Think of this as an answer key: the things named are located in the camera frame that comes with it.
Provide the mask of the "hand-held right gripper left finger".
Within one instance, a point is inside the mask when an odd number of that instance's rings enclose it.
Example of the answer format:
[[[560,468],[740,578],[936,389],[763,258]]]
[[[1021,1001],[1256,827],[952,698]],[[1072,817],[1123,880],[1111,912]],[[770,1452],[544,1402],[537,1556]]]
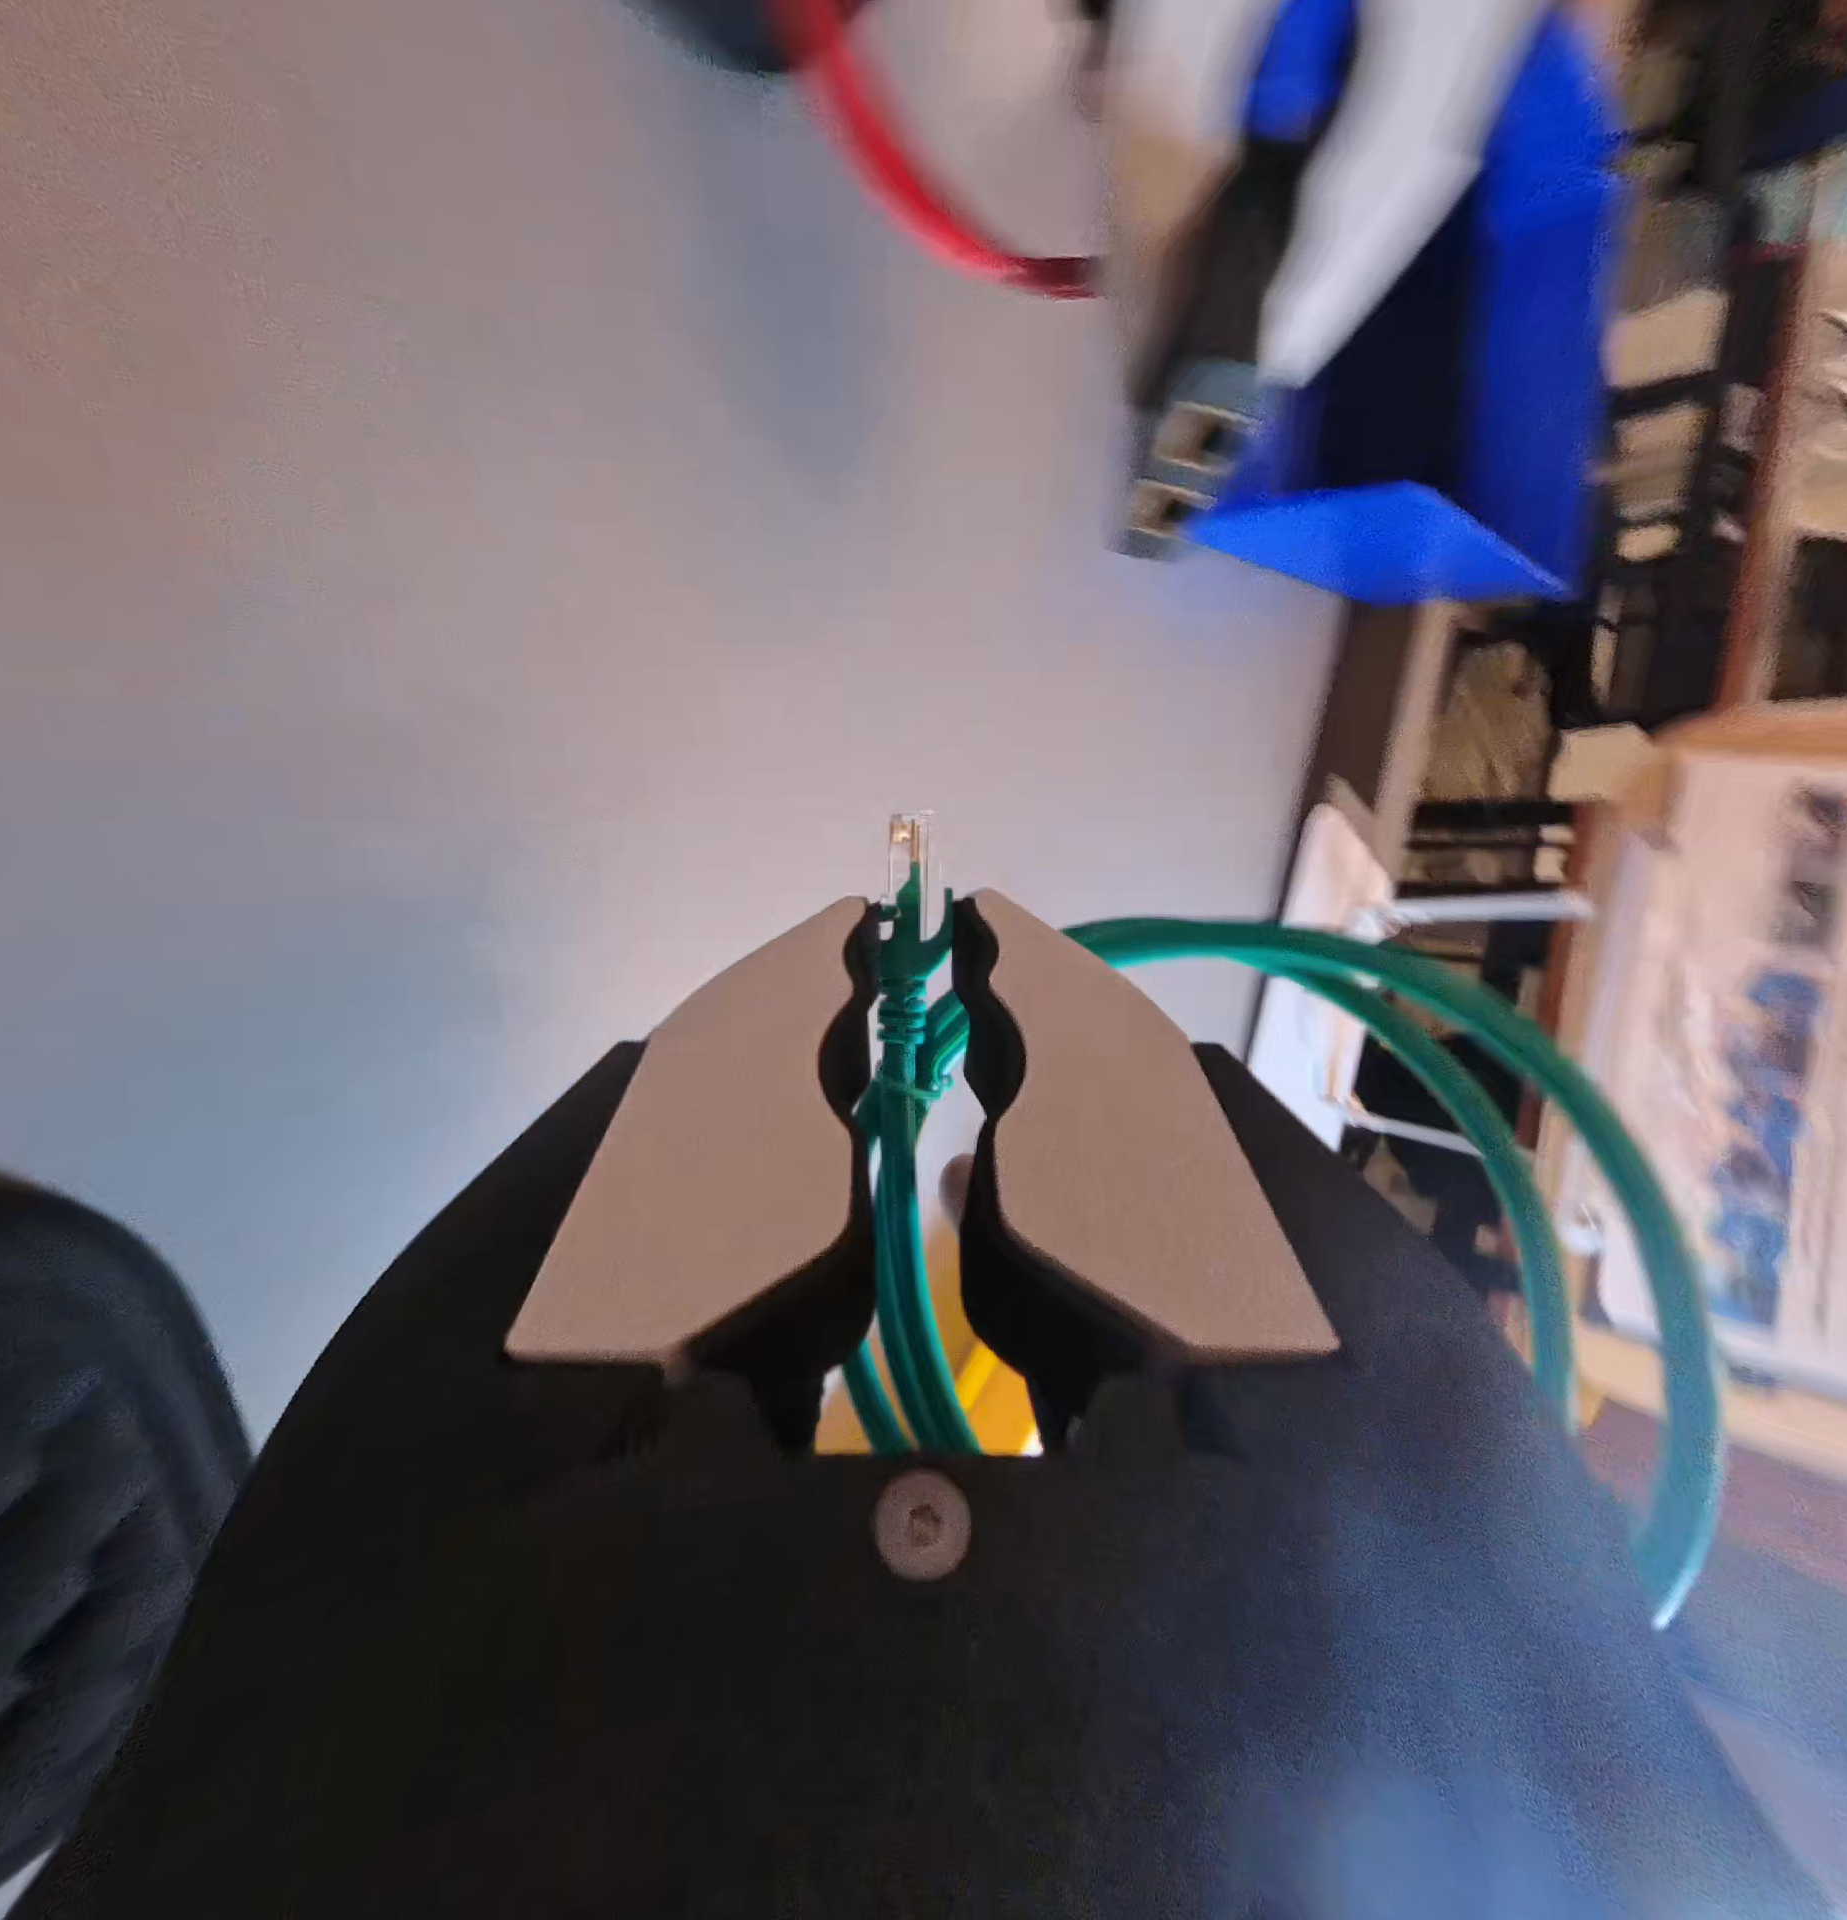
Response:
[[[875,1311],[856,1107],[883,915],[841,896],[698,985],[640,1047],[505,1329],[519,1368],[740,1379],[782,1452]]]

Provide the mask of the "standing poster board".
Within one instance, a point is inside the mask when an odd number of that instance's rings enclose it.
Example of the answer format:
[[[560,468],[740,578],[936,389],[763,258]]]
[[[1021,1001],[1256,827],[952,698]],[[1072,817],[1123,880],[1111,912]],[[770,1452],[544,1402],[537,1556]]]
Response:
[[[1847,698],[1643,746],[1580,890],[1562,1043],[1696,1249],[1725,1434],[1847,1480]]]

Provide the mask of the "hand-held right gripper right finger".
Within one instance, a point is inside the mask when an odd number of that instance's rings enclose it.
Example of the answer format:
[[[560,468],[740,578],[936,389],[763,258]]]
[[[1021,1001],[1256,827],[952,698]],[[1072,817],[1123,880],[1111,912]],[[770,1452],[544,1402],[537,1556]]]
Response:
[[[952,985],[985,1117],[962,1309],[1036,1450],[1089,1442],[1102,1393],[1211,1452],[1339,1399],[1341,1336],[1186,1030],[998,888],[960,899]]]

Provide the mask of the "yellow plastic bin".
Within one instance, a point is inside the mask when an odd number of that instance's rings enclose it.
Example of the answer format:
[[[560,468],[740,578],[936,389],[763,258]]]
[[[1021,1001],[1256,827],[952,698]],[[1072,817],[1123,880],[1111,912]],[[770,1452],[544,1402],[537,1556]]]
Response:
[[[922,1233],[939,1335],[973,1434],[985,1452],[1039,1452],[1027,1385],[979,1341],[962,1311],[960,1231],[936,1195],[922,1206]],[[817,1452],[873,1452],[841,1368],[821,1379]]]

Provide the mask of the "blue plastic bin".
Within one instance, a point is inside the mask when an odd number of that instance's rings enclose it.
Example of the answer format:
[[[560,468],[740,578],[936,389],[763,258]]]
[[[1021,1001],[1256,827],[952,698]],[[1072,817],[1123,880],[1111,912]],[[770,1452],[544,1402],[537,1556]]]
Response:
[[[1275,16],[1242,127],[1249,157],[1293,158],[1297,192],[1356,47],[1356,2]],[[1263,433],[1189,545],[1368,603],[1574,599],[1606,421],[1615,148],[1598,58],[1547,2],[1475,179],[1311,383],[1264,381]]]

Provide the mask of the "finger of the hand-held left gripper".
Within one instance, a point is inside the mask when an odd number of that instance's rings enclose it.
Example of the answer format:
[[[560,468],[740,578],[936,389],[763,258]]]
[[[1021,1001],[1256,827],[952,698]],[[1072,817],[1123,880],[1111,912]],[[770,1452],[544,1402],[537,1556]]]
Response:
[[[1107,304],[1122,391],[1144,391],[1178,303],[1180,258],[1239,144],[1107,145]]]
[[[1481,175],[1545,2],[1359,2],[1359,47],[1257,326],[1268,383],[1311,383]]]

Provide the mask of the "white monitor stand base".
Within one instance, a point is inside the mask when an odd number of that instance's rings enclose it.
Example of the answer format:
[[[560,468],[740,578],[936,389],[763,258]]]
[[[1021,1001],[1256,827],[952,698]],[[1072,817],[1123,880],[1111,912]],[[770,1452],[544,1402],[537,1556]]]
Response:
[[[1590,921],[1594,912],[1593,896],[1580,888],[1486,888],[1405,896],[1364,828],[1368,811],[1362,804],[1320,802],[1311,808],[1283,894],[1286,925],[1384,944],[1446,925],[1482,925],[1486,933],[1502,925],[1551,929]],[[1451,1122],[1422,1125],[1380,1107],[1364,1107],[1359,1098],[1364,1027],[1283,976],[1272,976],[1263,989],[1245,1067],[1327,1147],[1339,1147],[1348,1129],[1362,1129],[1475,1156],[1475,1147]]]

